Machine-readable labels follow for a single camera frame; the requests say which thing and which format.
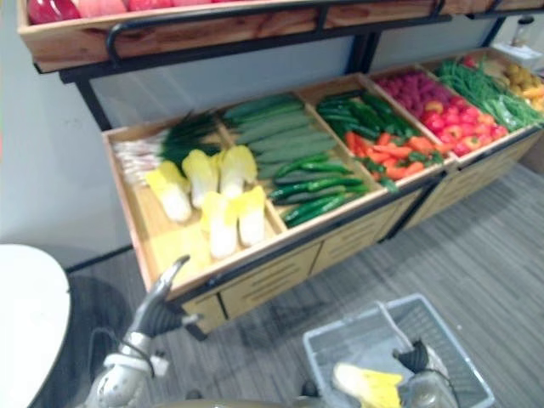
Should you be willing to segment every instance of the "plastic shopping basket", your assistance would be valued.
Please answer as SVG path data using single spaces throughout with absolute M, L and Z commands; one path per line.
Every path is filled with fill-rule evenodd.
M 406 337 L 421 338 L 444 362 L 456 390 L 460 408 L 485 408 L 495 397 L 459 342 L 421 294 L 394 300 L 361 314 L 346 317 L 304 333 L 303 342 L 314 378 L 323 399 L 334 408 L 359 408 L 360 403 L 332 386 L 336 363 L 388 372 L 405 378 L 412 373 L 393 356 L 393 349 L 403 350 Z M 401 336 L 388 319 L 405 334 Z

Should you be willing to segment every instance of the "carrot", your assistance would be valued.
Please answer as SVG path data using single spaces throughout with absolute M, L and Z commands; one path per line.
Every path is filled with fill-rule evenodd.
M 391 141 L 392 135 L 391 133 L 383 132 L 380 134 L 380 137 L 377 140 L 378 146 L 385 146 L 387 143 Z
M 405 176 L 406 167 L 386 167 L 385 175 L 392 180 L 400 180 Z
M 351 151 L 352 153 L 355 153 L 356 151 L 356 146 L 357 146 L 357 137 L 359 135 L 355 132 L 347 132 L 345 134 L 345 138 L 346 138 L 346 145 L 348 146 L 348 149 L 349 151 Z
M 384 161 L 382 164 L 385 167 L 395 167 L 397 163 L 399 162 L 399 159 L 396 159 L 394 157 L 389 157 L 386 161 Z
M 420 161 L 414 161 L 405 170 L 405 177 L 421 172 L 425 168 L 425 165 Z
M 355 139 L 355 145 L 357 149 L 362 150 L 362 152 L 366 155 L 368 153 L 368 150 L 372 147 L 372 144 L 367 142 L 362 136 L 359 136 L 358 134 L 357 136 L 358 137 Z
M 423 136 L 412 136 L 408 140 L 408 145 L 415 151 L 419 151 L 424 155 L 429 155 L 434 150 L 433 144 Z
M 398 157 L 399 159 L 405 159 L 412 152 L 410 147 L 397 146 L 373 146 L 372 149 L 380 153 L 386 153 L 390 156 Z
M 366 153 L 365 153 L 365 149 L 363 149 L 362 147 L 360 146 L 356 146 L 355 147 L 355 152 L 354 154 L 357 156 L 357 157 L 366 157 Z
M 446 144 L 435 144 L 434 149 L 438 150 L 439 153 L 443 156 L 450 152 L 451 149 L 453 149 L 453 144 L 446 143 Z
M 367 150 L 366 155 L 375 163 L 385 162 L 389 157 L 391 157 L 387 153 L 374 151 L 374 148 Z

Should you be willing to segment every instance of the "white wall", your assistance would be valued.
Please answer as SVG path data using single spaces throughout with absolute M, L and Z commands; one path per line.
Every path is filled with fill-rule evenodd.
M 39 76 L 15 32 L 0 28 L 4 155 L 0 242 L 41 247 L 71 265 L 129 243 L 99 130 L 73 85 Z M 489 21 L 383 34 L 373 68 L 476 47 Z M 172 116 L 340 75 L 349 38 L 198 61 L 94 80 L 115 126 Z

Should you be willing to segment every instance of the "red apple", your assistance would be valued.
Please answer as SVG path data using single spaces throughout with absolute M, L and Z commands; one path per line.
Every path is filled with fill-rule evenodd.
M 485 123 L 479 123 L 474 126 L 473 129 L 474 136 L 491 136 L 491 125 Z
M 470 153 L 470 149 L 468 148 L 468 146 L 466 144 L 464 144 L 463 142 L 459 142 L 457 143 L 455 146 L 453 146 L 453 152 L 458 155 L 458 156 L 465 156 L 467 155 L 468 153 Z
M 462 96 L 452 96 L 450 98 L 450 105 L 456 106 L 459 109 L 465 108 L 468 106 L 467 100 Z
M 491 127 L 491 137 L 493 140 L 498 140 L 500 138 L 503 138 L 508 134 L 508 129 L 506 129 L 502 125 L 494 125 Z
M 477 137 L 465 138 L 462 142 L 470 149 L 470 151 L 475 151 L 482 147 L 482 141 Z
M 478 110 L 478 108 L 475 108 L 474 106 L 469 106 L 462 113 L 473 117 L 474 120 L 476 121 L 481 112 Z
M 453 136 L 451 136 L 451 133 L 442 131 L 437 134 L 437 137 L 445 145 L 454 145 L 456 143 L 456 139 Z
M 79 12 L 82 17 L 100 17 L 126 13 L 127 8 L 122 0 L 79 0 Z
M 463 112 L 461 115 L 459 115 L 459 121 L 461 123 L 475 123 L 477 121 L 477 118 L 469 115 L 467 112 Z
M 32 24 L 53 23 L 81 17 L 71 0 L 29 0 L 26 8 Z
M 172 0 L 174 7 L 178 6 L 194 6 L 196 4 L 209 4 L 212 0 Z
M 461 123 L 459 115 L 456 115 L 455 113 L 450 113 L 448 111 L 446 111 L 445 114 L 442 115 L 442 119 L 444 119 L 446 125 L 458 125 L 459 123 Z
M 441 131 L 445 126 L 444 119 L 442 119 L 438 113 L 430 110 L 423 113 L 422 122 L 427 128 L 435 133 Z
M 445 108 L 444 113 L 446 115 L 459 115 L 459 108 L 454 105 L 450 105 L 447 108 Z
M 474 69 L 478 68 L 478 64 L 476 64 L 476 61 L 470 55 L 467 55 L 465 58 L 463 58 L 462 63 L 468 68 L 474 68 Z
M 487 146 L 493 143 L 493 138 L 490 135 L 480 136 L 479 141 L 481 142 L 482 146 Z
M 473 133 L 474 133 L 474 125 L 473 124 L 471 124 L 471 123 L 462 123 L 459 126 L 461 127 L 462 135 L 464 137 L 473 135 Z
M 442 132 L 449 134 L 454 140 L 458 140 L 464 136 L 462 133 L 462 128 L 459 125 L 446 126 Z

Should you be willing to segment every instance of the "vegetable display rack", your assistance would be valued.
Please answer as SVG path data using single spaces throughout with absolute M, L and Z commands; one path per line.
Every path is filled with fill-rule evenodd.
M 544 11 L 544 0 L 256 0 L 167 8 L 93 19 L 30 25 L 26 0 L 18 0 L 19 33 L 39 72 L 58 71 L 62 82 L 75 83 L 104 132 L 114 180 L 146 287 L 179 251 L 190 251 L 183 234 L 198 232 L 197 218 L 181 230 L 170 221 L 150 189 L 129 184 L 116 157 L 119 142 L 148 139 L 178 120 L 111 129 L 91 79 L 158 66 L 203 60 L 258 49 L 354 36 L 346 73 L 368 72 L 383 31 L 451 20 L 452 14 L 494 18 L 483 45 L 489 45 L 506 16 Z M 432 69 L 423 64 L 419 68 Z M 172 302 L 187 314 L 204 316 L 190 332 L 203 339 L 225 321 L 246 313 L 283 291 L 351 256 L 392 238 L 507 171 L 539 136 L 527 127 L 463 157 L 450 155 L 394 183 L 395 192 L 375 180 L 368 162 L 340 139 L 316 108 L 322 98 L 365 89 L 388 101 L 396 114 L 433 143 L 439 143 L 403 106 L 361 74 L 318 83 L 293 92 L 304 102 L 319 129 L 335 141 L 333 155 L 370 187 L 359 199 L 292 229 L 270 201 L 265 207 L 265 240 L 237 248 L 227 258 L 207 263 L 174 283 Z M 212 136 L 229 147 L 235 136 L 220 125 Z

